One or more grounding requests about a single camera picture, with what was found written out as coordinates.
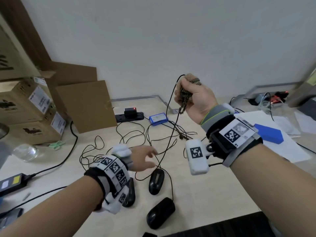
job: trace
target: green scissors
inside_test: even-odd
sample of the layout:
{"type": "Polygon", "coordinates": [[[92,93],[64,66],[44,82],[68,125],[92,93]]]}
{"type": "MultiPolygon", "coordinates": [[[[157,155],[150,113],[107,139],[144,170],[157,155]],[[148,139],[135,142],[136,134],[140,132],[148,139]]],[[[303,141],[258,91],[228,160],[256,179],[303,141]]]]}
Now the green scissors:
{"type": "Polygon", "coordinates": [[[56,143],[50,144],[49,147],[53,150],[59,150],[63,144],[65,143],[62,141],[57,141],[56,143]]]}

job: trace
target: black computer mouse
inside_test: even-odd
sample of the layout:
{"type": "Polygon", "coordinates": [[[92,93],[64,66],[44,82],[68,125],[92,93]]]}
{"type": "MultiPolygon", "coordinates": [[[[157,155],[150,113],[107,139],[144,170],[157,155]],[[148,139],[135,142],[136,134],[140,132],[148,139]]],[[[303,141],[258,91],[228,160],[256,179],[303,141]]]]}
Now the black computer mouse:
{"type": "Polygon", "coordinates": [[[159,193],[162,187],[164,178],[165,178],[165,173],[162,169],[155,169],[152,172],[150,180],[149,180],[149,192],[152,195],[156,195],[159,193]]]}
{"type": "Polygon", "coordinates": [[[147,214],[147,224],[152,229],[158,229],[176,210],[172,199],[166,197],[153,207],[147,214]]]}
{"type": "Polygon", "coordinates": [[[129,192],[128,192],[128,196],[126,197],[125,201],[123,202],[122,206],[123,207],[131,207],[134,203],[135,203],[135,187],[134,187],[134,179],[131,177],[130,181],[129,181],[129,192]]]}

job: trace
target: blue box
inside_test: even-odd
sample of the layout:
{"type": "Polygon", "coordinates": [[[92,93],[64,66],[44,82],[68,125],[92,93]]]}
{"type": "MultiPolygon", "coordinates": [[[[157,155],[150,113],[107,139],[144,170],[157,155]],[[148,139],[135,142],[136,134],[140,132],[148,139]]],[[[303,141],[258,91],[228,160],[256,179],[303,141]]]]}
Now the blue box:
{"type": "Polygon", "coordinates": [[[281,144],[284,141],[282,132],[280,130],[259,124],[255,124],[254,126],[259,130],[258,134],[263,140],[276,144],[281,144]]]}
{"type": "Polygon", "coordinates": [[[166,116],[165,113],[160,113],[157,115],[150,116],[149,121],[150,123],[152,123],[153,126],[155,126],[155,125],[168,122],[168,117],[166,116]]]}

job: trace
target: clear glass object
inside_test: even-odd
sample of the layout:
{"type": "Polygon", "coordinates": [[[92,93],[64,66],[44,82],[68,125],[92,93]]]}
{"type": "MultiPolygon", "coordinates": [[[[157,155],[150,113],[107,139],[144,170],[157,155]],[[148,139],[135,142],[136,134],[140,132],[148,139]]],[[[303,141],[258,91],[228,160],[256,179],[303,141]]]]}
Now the clear glass object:
{"type": "Polygon", "coordinates": [[[0,123],[0,166],[6,161],[10,155],[15,155],[19,159],[28,162],[40,154],[39,150],[29,145],[19,138],[10,134],[10,128],[0,123]]]}

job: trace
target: desk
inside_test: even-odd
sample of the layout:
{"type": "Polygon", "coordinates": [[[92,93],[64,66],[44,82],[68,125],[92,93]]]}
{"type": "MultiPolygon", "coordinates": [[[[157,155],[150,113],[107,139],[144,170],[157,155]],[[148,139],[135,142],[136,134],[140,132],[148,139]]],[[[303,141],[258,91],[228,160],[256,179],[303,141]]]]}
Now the desk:
{"type": "MultiPolygon", "coordinates": [[[[138,111],[143,111],[146,117],[166,110],[166,106],[156,98],[114,102],[113,106],[121,108],[122,112],[125,107],[135,106],[138,111]]],[[[169,115],[169,118],[175,121],[176,115],[169,115]]],[[[146,119],[138,121],[138,123],[141,123],[145,129],[149,125],[146,119]]],[[[195,135],[194,138],[203,139],[205,137],[204,131],[193,123],[186,113],[179,117],[178,124],[186,131],[196,131],[198,135],[195,135]]],[[[118,129],[123,134],[133,130],[141,130],[141,127],[132,123],[123,123],[118,129]]],[[[170,128],[159,125],[151,127],[149,134],[151,139],[160,139],[170,135],[171,131],[170,128]]],[[[31,192],[28,198],[30,199],[49,190],[68,185],[83,176],[84,170],[79,163],[79,156],[87,145],[94,143],[94,138],[97,135],[103,138],[105,147],[101,151],[92,151],[92,154],[95,155],[105,154],[120,140],[115,127],[79,134],[73,154],[61,167],[34,178],[26,188],[7,195],[0,211],[6,211],[22,203],[22,199],[28,192],[31,192]]],[[[43,147],[45,156],[36,158],[30,163],[24,163],[15,157],[10,157],[0,171],[0,178],[4,179],[21,172],[32,174],[60,163],[69,153],[74,140],[75,137],[67,127],[63,136],[63,141],[66,144],[59,151],[52,151],[43,147]]],[[[143,141],[144,137],[139,136],[131,139],[128,146],[141,144],[143,141]]],[[[162,152],[167,143],[168,139],[153,142],[153,145],[158,152],[162,152]]],[[[185,141],[178,139],[177,144],[168,150],[161,163],[161,166],[172,177],[176,211],[158,230],[152,230],[148,227],[146,215],[164,197],[171,198],[171,184],[168,175],[165,175],[162,189],[156,196],[151,195],[148,191],[149,179],[135,180],[136,202],[131,208],[122,208],[116,215],[108,212],[92,213],[75,236],[142,236],[144,232],[163,236],[258,211],[257,205],[248,196],[229,168],[218,165],[211,167],[208,174],[192,176],[187,160],[183,157],[184,145],[185,141]]],[[[209,160],[210,164],[220,161],[217,158],[210,158],[209,160]]],[[[137,177],[145,177],[151,172],[152,170],[147,170],[138,173],[137,177]]],[[[33,200],[25,204],[23,208],[28,211],[51,195],[53,193],[33,200]]]]}

